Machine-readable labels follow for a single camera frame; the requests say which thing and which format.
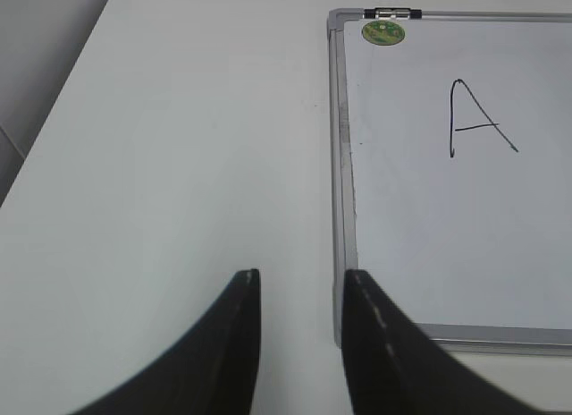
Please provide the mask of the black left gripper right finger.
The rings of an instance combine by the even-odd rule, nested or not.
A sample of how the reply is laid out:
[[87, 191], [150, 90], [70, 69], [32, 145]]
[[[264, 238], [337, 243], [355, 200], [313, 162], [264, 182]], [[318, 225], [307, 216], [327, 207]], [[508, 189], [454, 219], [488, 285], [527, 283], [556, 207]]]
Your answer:
[[566, 357], [566, 329], [412, 321], [363, 269], [344, 274], [341, 355], [356, 414], [539, 414], [452, 351]]

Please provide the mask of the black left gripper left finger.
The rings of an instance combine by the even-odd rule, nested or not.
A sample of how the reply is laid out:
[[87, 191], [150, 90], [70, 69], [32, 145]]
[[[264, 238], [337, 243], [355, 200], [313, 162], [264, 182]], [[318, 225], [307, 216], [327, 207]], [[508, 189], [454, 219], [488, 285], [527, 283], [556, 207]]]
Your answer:
[[81, 414], [248, 414], [261, 347], [261, 282], [237, 272], [181, 339]]

